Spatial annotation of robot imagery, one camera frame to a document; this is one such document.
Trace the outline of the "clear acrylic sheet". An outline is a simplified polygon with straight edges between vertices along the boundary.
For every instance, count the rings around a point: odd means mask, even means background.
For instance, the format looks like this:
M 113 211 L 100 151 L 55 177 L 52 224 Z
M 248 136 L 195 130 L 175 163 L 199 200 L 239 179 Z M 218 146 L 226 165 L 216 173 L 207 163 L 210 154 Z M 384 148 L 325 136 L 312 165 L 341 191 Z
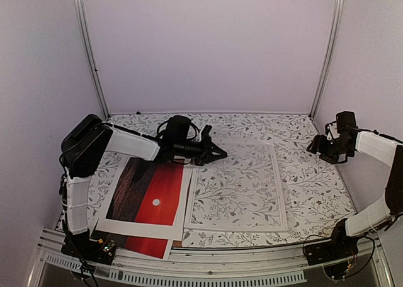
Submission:
M 217 170 L 233 180 L 229 185 L 233 201 L 256 213 L 286 208 L 288 186 L 281 158 L 287 148 L 282 141 L 224 140 L 219 147 L 228 157 L 218 162 Z

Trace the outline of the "white picture frame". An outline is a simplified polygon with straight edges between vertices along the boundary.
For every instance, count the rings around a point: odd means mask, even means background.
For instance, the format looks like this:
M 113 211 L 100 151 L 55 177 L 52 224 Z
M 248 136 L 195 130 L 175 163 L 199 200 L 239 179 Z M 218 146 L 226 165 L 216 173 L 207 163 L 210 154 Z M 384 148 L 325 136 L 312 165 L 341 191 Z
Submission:
M 214 232 L 286 231 L 278 166 L 194 168 L 184 227 Z

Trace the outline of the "red sunset photo print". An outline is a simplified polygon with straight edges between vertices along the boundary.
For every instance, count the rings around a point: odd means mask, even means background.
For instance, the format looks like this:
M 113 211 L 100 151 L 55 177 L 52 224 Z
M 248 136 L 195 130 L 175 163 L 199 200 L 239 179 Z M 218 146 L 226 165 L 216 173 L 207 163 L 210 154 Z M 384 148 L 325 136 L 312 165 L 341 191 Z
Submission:
M 152 225 L 174 224 L 184 166 L 130 158 L 120 175 L 106 219 Z

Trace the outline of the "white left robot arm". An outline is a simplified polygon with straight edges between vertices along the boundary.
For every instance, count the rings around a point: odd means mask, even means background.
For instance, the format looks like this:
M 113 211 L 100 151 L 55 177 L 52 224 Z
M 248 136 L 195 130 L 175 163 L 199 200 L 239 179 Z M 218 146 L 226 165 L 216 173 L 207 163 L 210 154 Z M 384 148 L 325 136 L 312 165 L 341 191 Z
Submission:
M 161 123 L 156 136 L 146 135 L 103 121 L 95 114 L 86 116 L 61 143 L 59 162 L 64 169 L 60 195 L 65 213 L 70 249 L 80 258 L 89 257 L 93 243 L 81 234 L 88 232 L 88 190 L 92 175 L 105 152 L 164 164 L 183 157 L 195 166 L 204 166 L 227 157 L 213 143 L 212 126 L 199 129 L 189 118 L 175 115 Z

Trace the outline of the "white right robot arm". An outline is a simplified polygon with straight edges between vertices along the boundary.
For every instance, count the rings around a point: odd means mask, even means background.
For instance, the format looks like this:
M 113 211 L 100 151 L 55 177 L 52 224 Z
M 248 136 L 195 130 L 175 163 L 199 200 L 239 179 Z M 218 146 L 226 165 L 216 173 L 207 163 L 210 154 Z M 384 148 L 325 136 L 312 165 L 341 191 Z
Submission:
M 369 232 L 389 229 L 402 217 L 402 141 L 390 135 L 360 128 L 355 113 L 342 111 L 335 120 L 325 125 L 325 132 L 316 135 L 307 151 L 323 161 L 341 165 L 356 154 L 372 160 L 370 177 L 375 191 L 372 201 L 355 215 L 335 224 L 331 241 L 326 245 L 330 259 L 339 259 L 349 251 L 350 244 Z

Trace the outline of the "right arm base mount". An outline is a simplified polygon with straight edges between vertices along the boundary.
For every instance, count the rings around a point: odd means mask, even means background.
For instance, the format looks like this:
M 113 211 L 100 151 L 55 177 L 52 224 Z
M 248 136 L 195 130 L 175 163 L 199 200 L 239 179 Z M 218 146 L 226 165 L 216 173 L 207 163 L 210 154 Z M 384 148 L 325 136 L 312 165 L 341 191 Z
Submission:
M 308 265 L 327 264 L 325 275 L 332 280 L 345 279 L 357 264 L 359 238 L 347 237 L 344 240 L 303 245 L 302 252 Z

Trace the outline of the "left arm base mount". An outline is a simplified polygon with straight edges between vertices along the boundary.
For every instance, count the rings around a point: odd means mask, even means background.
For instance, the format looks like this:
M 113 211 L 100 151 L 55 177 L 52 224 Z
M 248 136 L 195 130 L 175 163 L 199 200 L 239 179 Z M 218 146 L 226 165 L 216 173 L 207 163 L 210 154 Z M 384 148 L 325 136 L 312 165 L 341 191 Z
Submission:
M 61 253 L 85 261 L 112 265 L 116 242 L 110 239 L 91 240 L 87 235 L 67 235 Z

